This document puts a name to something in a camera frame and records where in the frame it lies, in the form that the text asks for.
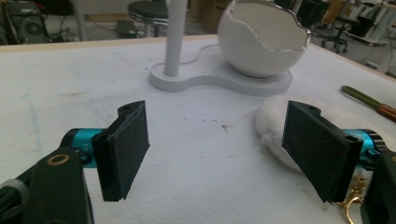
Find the metal ring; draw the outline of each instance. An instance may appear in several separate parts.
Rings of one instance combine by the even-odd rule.
[[[345,205],[346,218],[347,218],[347,221],[349,222],[349,224],[354,224],[352,217],[350,216],[350,206],[353,203],[361,203],[361,198],[355,197],[355,198],[351,199],[349,202],[347,202],[347,204]]]
[[[67,162],[70,159],[70,156],[68,154],[58,154],[55,156],[52,156],[47,160],[47,165],[50,166],[55,166],[55,165],[61,165]]]

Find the scratch on table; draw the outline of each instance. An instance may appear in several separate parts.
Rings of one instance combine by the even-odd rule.
[[[26,99],[28,97],[30,97],[30,94],[24,94],[24,95],[21,96],[21,99],[24,100],[24,99]]]
[[[18,144],[18,141],[14,141],[14,142],[12,142],[12,143],[9,145],[9,147],[10,147],[10,148],[14,148],[17,144]]]
[[[231,129],[233,125],[228,125],[228,124],[223,124],[221,125],[221,128],[224,129],[224,131],[227,133],[229,129]]]
[[[76,78],[79,80],[79,83],[82,85],[82,91],[87,95],[87,97],[90,98],[91,100],[91,105],[93,105],[93,113],[98,116],[101,117],[102,115],[102,109],[99,108],[99,106],[97,105],[97,100],[95,97],[92,97],[91,94],[91,89],[90,89],[90,85],[88,85],[88,81],[87,78],[85,78],[81,72],[78,70],[78,63],[79,60],[74,60],[73,62],[71,62],[69,68],[74,72]]]
[[[85,95],[86,93],[84,91],[74,91],[74,92],[68,92],[68,93],[62,93],[61,96],[80,96],[80,95]]]
[[[126,63],[131,63],[131,62],[129,62],[128,60],[126,60],[124,57],[122,57],[122,55],[120,55],[119,53],[114,52],[113,54],[119,56],[119,58],[120,58],[121,60],[123,60],[124,62],[126,62]]]
[[[29,109],[30,109],[30,115],[32,116],[33,129],[35,131],[35,147],[37,148],[38,151],[42,151],[43,144],[42,144],[41,132],[38,124],[38,115],[37,115],[37,111],[35,110],[35,106],[33,105],[32,102],[29,104]]]

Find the cable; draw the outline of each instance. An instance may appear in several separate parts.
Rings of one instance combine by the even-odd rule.
[[[3,223],[3,222],[11,223],[10,222],[11,219],[19,216],[22,213],[22,211],[23,211],[22,205],[17,205],[17,206],[14,206],[14,207],[8,209],[5,213],[3,213],[0,216],[0,223]]]
[[[19,179],[26,185],[26,187],[29,188],[32,172],[33,167],[19,175],[17,179]],[[0,220],[10,219],[18,215],[21,211],[19,209],[12,210],[12,212],[8,211],[11,211],[11,209],[18,207],[19,205],[21,205],[21,195],[16,189],[10,187],[4,187],[0,189]]]
[[[87,40],[88,41],[95,41],[95,40],[108,40],[108,37],[112,37],[114,35],[92,35],[88,36]]]
[[[102,26],[102,25],[100,25],[100,24],[98,24],[96,21],[94,21],[90,16],[87,16],[87,18],[91,21],[91,22],[93,22],[95,25],[97,25],[97,26],[99,26],[100,28],[103,28],[103,29],[105,29],[105,30],[108,30],[108,31],[111,31],[111,32],[117,32],[117,29],[108,29],[108,28],[106,28],[105,26]]]
[[[59,24],[59,33],[62,31],[64,28],[64,22],[66,21],[66,16],[62,16],[61,18],[61,23]]]

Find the white stand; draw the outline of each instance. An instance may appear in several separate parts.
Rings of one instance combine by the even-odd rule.
[[[163,91],[184,91],[199,85],[214,85],[246,95],[269,96],[287,90],[290,72],[268,78],[248,77],[236,72],[222,57],[217,45],[200,50],[195,60],[180,64],[187,0],[168,3],[169,23],[165,63],[151,68],[149,81]]]
[[[290,72],[256,78],[234,70],[221,55],[217,45],[202,48],[194,60],[181,63],[178,76],[168,76],[164,63],[154,65],[150,71],[150,83],[162,91],[184,91],[200,85],[218,86],[245,95],[270,96],[285,92],[290,83]]]
[[[73,9],[75,11],[76,20],[77,20],[79,41],[87,41],[87,32],[85,31],[85,22],[84,22],[84,16],[81,12],[80,0],[73,1]]]

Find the white pole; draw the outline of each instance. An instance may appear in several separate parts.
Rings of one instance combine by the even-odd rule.
[[[178,75],[181,44],[186,23],[188,0],[168,1],[168,37],[166,39],[164,73],[170,77]]]

